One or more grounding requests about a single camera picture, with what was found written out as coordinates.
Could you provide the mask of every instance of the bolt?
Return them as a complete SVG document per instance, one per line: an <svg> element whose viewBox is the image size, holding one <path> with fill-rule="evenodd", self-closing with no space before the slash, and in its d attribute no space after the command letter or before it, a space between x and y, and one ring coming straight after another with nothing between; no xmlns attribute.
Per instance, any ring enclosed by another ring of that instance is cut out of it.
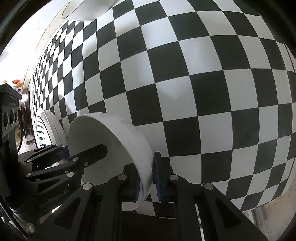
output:
<svg viewBox="0 0 296 241"><path fill-rule="evenodd" d="M118 180L120 180L120 181L124 181L126 178L127 178L127 176L126 175L124 175L124 174L120 174L120 175L118 175Z"/></svg>
<svg viewBox="0 0 296 241"><path fill-rule="evenodd" d="M89 189L91 189L91 184L90 184L90 183L86 183L86 184L84 184L84 185L82 186L82 188L83 188L84 190L89 190Z"/></svg>
<svg viewBox="0 0 296 241"><path fill-rule="evenodd" d="M67 174L67 177L73 177L74 176L74 173L73 172L69 172L68 174Z"/></svg>
<svg viewBox="0 0 296 241"><path fill-rule="evenodd" d="M176 181L176 180L179 179L179 177L178 177L177 175L173 174L173 175L170 175L170 179L171 179L172 181Z"/></svg>
<svg viewBox="0 0 296 241"><path fill-rule="evenodd" d="M205 189L212 190L213 189L213 185L211 183L206 183L205 184Z"/></svg>

